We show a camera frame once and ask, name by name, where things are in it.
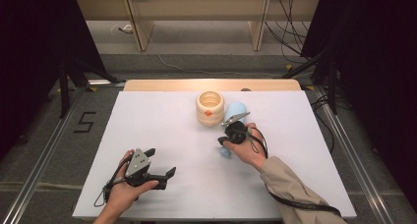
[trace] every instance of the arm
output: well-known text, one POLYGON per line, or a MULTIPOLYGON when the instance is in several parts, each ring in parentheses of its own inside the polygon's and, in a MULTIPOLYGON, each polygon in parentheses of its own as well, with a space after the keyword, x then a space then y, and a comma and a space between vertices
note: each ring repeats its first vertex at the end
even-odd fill
MULTIPOLYGON (((121 161, 132 154, 134 150, 126 152, 121 161)), ((123 177, 126 172, 127 164, 120 169, 117 177, 123 177)), ((141 194, 151 190, 158 184, 158 181, 149 181, 138 187, 131 187, 129 184, 123 182, 115 185, 111 189, 110 197, 107 204, 102 209, 101 213, 95 219, 94 224, 110 224, 115 223, 120 215, 123 214, 129 207, 132 206, 135 199, 141 194)))
MULTIPOLYGON (((256 128, 256 125, 251 123, 247 127, 256 128)), ((252 130, 252 135, 262 140, 262 136, 257 130, 252 130)), ((323 198, 306 187, 279 158, 266 159, 262 146, 254 140, 250 142, 249 139, 246 139, 241 144, 225 141, 223 145, 232 150, 243 162, 252 165, 261 173, 261 179, 266 183, 270 193, 292 201, 328 205, 323 198)), ((280 202, 277 202, 277 206, 285 223, 345 223, 331 212, 293 208, 280 202)))

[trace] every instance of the wire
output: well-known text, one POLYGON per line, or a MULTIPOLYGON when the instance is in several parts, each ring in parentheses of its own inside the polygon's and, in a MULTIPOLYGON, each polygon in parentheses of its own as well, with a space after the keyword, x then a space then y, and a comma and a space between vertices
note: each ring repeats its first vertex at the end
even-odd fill
POLYGON ((328 132, 330 133, 330 136, 331 136, 331 146, 330 146, 330 149, 329 149, 329 152, 330 152, 330 154, 332 154, 333 153, 333 150, 334 150, 334 134, 333 134, 333 131, 331 130, 331 128, 325 123, 325 120, 323 120, 322 119, 322 117, 320 117, 319 116, 319 114, 317 113, 317 110, 320 108, 320 107, 322 107, 323 105, 325 105, 325 104, 327 104, 328 103, 328 94, 325 94, 325 95, 323 95, 323 96, 321 96, 320 98, 318 98, 317 100, 316 100, 316 102, 314 102, 314 103, 311 103, 311 106, 313 107, 313 106, 315 106, 314 108, 313 108, 313 112, 314 112, 314 114, 316 115, 316 117, 319 119, 319 121, 328 129, 328 132))

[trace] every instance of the candle jar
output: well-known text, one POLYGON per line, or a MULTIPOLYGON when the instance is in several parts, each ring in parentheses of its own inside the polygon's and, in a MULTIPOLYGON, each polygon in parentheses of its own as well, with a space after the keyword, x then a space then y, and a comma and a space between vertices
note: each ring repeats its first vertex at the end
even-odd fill
POLYGON ((214 127, 223 120, 224 99, 214 91, 201 93, 196 100, 197 120, 208 127, 214 127))

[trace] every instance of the jacket sleeve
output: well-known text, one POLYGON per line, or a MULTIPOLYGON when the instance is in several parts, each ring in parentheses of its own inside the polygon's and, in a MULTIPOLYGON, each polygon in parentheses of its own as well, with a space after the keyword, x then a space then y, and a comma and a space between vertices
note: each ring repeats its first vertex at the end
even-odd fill
MULTIPOLYGON (((270 157, 261 169, 261 179, 266 183, 270 193, 303 203, 328 205, 328 203, 311 189, 306 187, 298 176, 279 158, 270 157)), ((322 224, 345 223, 337 215, 327 211, 313 211, 293 208, 280 202, 276 203, 287 224, 322 224)))

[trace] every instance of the metal rail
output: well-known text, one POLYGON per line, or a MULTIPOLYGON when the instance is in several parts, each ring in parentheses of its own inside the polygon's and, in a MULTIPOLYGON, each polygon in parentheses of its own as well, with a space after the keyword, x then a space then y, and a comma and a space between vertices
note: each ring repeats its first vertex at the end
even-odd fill
MULTIPOLYGON (((325 91, 322 87, 317 86, 316 95, 318 97, 322 97, 325 95, 325 91)), ((330 108, 327 105, 324 105, 325 112, 328 116, 328 120, 330 121, 331 127, 334 130, 341 147, 347 157, 347 160, 350 163, 350 166, 355 173, 356 179, 358 179, 359 185, 364 192, 369 204, 371 205, 372 210, 376 218, 378 219, 379 223, 382 224, 390 224, 394 223, 392 221, 391 216, 387 210, 387 206, 378 192, 376 186, 371 180, 371 177, 368 175, 364 165, 362 164, 361 159, 358 156, 353 144, 350 142, 350 139, 347 133, 344 131, 343 126, 341 125, 337 115, 333 115, 330 108)))
POLYGON ((65 129, 68 126, 68 123, 71 121, 73 112, 77 103, 79 102, 81 96, 83 95, 85 89, 84 88, 77 88, 74 92, 73 102, 71 103, 71 107, 69 108, 67 114, 58 121, 57 126, 52 133, 52 136, 49 138, 48 143, 46 144, 43 152, 40 154, 39 158, 37 159, 36 164, 34 165, 33 169, 30 172, 28 179, 25 181, 21 191, 13 201, 10 209, 6 215, 5 220, 3 223, 5 224, 15 224, 19 223, 22 215, 25 212, 26 207, 28 206, 30 199, 36 189, 40 178, 42 177, 43 173, 46 170, 46 167, 54 154, 54 151, 59 144, 62 135, 65 132, 65 129))

